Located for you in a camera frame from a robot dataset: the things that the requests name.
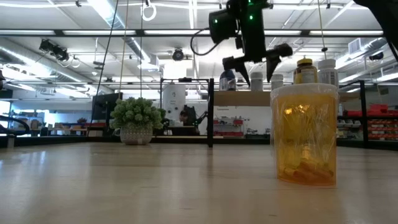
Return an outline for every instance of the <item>orange plastic cup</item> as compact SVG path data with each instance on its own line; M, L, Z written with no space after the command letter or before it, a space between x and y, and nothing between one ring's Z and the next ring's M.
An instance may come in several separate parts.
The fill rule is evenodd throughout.
M305 185L336 184L337 88L309 83L272 91L277 178Z

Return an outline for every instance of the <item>white cylinder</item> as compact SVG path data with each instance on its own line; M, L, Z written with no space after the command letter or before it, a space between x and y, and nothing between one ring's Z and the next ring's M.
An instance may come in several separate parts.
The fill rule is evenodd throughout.
M318 62L318 83L331 84L338 87L338 71L335 67L335 59L326 59Z
M166 118L178 121L185 105L185 85L169 84L163 90L163 109Z
M253 72L250 74L251 91L262 91L262 72Z
M271 78L271 90L275 90L276 88L283 87L284 85L284 76L282 74L275 74Z

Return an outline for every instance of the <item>plant pot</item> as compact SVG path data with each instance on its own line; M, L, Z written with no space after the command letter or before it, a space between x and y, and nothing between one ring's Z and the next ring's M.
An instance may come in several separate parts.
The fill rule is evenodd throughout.
M145 145L152 139L152 127L125 126L120 129L120 140L127 145Z

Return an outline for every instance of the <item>white bottle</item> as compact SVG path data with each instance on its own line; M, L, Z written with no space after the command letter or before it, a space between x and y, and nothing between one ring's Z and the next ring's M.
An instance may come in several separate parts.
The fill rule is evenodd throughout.
M318 83L331 84L338 88L338 71L335 67L335 59L326 59L318 62Z
M274 74L271 78L271 90L283 87L283 85L284 85L284 76L282 74Z
M262 91L262 72L253 72L250 74L250 90L251 91Z

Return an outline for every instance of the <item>translucent container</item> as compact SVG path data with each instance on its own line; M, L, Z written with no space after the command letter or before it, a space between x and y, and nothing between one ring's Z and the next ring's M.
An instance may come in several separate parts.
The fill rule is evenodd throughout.
M251 91L262 91L262 72L253 72L250 74L250 90Z
M311 83L271 92L277 178L305 185L336 184L337 88Z
M235 74L232 70L226 70L220 75L220 91L236 91Z
M326 83L338 87L338 71L335 67L335 59L326 59L318 62L318 83Z
M271 78L271 90L283 87L283 85L284 85L284 76L282 74L274 74Z
M312 66L312 60L303 58L297 61L297 68L294 71L294 84L317 83L317 68Z

